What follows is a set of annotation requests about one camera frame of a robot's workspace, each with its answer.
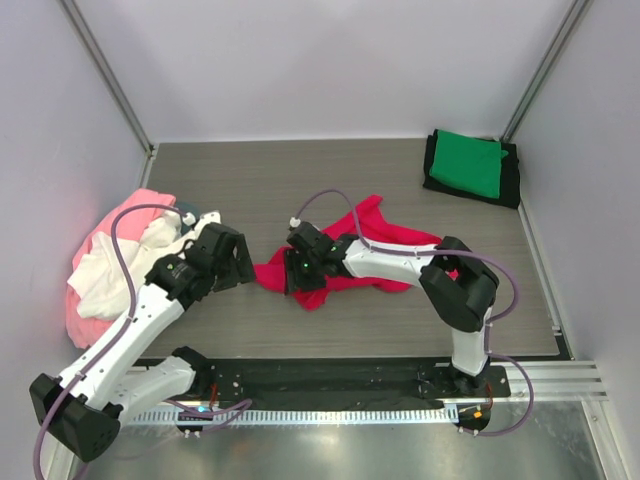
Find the white t-shirt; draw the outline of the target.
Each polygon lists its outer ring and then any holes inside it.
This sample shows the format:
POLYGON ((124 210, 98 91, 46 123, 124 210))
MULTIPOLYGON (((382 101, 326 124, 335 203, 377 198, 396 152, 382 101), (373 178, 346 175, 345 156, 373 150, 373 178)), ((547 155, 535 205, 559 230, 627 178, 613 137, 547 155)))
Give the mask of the white t-shirt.
MULTIPOLYGON (((178 253, 186 242, 196 239, 182 235, 181 228, 182 218, 172 211, 164 211, 147 223, 140 211, 122 219, 116 241, 135 289, 143 284, 156 260, 178 253)), ((109 232, 93 234, 89 251, 81 255, 67 284, 75 295, 71 312, 82 319, 112 321, 129 308, 129 289, 109 232)))

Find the light pink t-shirt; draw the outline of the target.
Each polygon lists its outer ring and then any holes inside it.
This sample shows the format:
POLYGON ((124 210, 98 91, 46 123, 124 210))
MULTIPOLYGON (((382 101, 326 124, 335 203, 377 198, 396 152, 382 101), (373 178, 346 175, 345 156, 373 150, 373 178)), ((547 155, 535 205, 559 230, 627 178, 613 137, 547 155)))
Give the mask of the light pink t-shirt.
POLYGON ((179 215, 166 211, 176 197, 138 189, 112 210, 86 237, 72 260, 66 287, 66 330, 78 348, 93 345, 130 306, 130 294, 116 258, 111 227, 129 207, 144 209, 125 215, 116 228, 116 240, 136 288, 152 264, 152 255, 179 236, 179 215))

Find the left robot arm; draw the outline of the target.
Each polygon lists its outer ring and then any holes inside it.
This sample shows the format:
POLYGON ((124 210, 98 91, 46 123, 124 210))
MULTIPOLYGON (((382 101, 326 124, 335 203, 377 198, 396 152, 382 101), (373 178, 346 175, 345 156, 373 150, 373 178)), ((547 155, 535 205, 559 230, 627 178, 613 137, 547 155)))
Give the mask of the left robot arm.
POLYGON ((138 414, 175 396, 205 397, 214 383, 205 356, 175 349, 138 378, 125 375, 140 355, 194 303, 212 292, 254 281, 243 234, 219 223, 203 227, 178 254, 159 258, 124 312, 58 376, 36 377, 29 394, 43 433, 81 461, 101 456, 138 414))

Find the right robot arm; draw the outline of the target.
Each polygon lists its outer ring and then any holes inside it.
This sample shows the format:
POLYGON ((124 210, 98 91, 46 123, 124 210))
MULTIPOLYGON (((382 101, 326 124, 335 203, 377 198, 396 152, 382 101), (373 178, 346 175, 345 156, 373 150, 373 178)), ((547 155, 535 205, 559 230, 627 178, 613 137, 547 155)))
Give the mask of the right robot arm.
POLYGON ((485 324, 496 299, 497 276, 459 239, 407 246, 369 240, 357 234, 337 239, 313 224, 290 220, 284 253, 285 292, 324 288, 329 278, 381 279, 420 287, 439 318, 451 328, 449 376, 462 395, 486 391, 490 365, 485 324))

